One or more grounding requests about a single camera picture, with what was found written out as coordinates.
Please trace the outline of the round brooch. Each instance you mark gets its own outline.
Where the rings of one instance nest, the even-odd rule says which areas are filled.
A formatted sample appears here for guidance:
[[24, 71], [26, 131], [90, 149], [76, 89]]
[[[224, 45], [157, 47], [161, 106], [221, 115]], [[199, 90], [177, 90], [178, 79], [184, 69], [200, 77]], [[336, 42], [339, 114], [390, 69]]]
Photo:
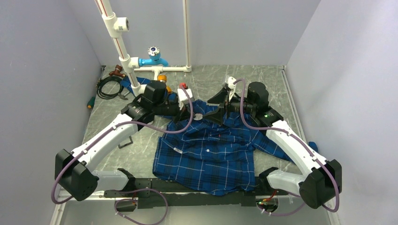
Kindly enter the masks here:
[[203, 119], [203, 115], [202, 114], [200, 114], [200, 113], [196, 113], [195, 115], [194, 115], [194, 118], [193, 118], [194, 120], [202, 120]]

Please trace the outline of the blue plaid shirt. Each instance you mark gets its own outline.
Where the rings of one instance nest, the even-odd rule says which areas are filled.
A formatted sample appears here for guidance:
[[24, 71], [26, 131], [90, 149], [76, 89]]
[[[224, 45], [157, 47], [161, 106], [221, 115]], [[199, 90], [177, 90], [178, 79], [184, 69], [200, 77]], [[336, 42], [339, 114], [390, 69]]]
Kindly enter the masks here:
[[[215, 109], [215, 104], [193, 102], [194, 114], [204, 116]], [[245, 126], [240, 113], [231, 113], [222, 126], [205, 119], [170, 119], [167, 132], [158, 139], [152, 172], [159, 179], [212, 195], [251, 191], [256, 184], [255, 150], [291, 160], [261, 131]]]

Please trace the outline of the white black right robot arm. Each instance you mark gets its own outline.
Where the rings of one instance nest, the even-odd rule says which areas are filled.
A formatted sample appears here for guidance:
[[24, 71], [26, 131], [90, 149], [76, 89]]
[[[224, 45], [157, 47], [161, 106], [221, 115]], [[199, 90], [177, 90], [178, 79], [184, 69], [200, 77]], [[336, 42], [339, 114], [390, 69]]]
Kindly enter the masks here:
[[284, 172], [276, 167], [261, 173], [259, 190], [269, 195], [276, 189], [300, 197], [310, 208], [324, 207], [337, 212], [342, 192], [342, 165], [327, 160], [305, 143], [291, 129], [283, 116], [269, 105], [265, 84], [252, 82], [242, 94], [236, 93], [236, 81], [226, 83], [207, 103], [218, 107], [204, 118], [219, 125], [230, 113], [240, 113], [243, 124], [261, 131], [295, 163], [301, 174]]

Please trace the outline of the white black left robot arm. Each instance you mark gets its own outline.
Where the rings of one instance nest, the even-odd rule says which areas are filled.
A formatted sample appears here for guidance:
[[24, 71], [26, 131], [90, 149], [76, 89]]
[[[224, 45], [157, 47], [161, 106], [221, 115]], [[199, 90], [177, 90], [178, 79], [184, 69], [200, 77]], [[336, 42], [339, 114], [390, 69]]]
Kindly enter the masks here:
[[96, 191], [113, 191], [124, 197], [136, 190], [136, 179], [127, 170], [97, 171], [98, 164], [122, 141], [144, 127], [157, 131], [162, 129], [151, 125], [156, 115], [173, 117], [176, 121], [193, 120], [194, 97], [191, 89], [181, 83], [174, 101], [169, 100], [166, 84], [152, 80], [132, 102], [128, 103], [116, 118], [92, 139], [72, 151], [62, 149], [55, 157], [54, 185], [51, 199], [59, 204], [55, 196], [57, 185], [64, 188], [70, 198], [82, 201]]

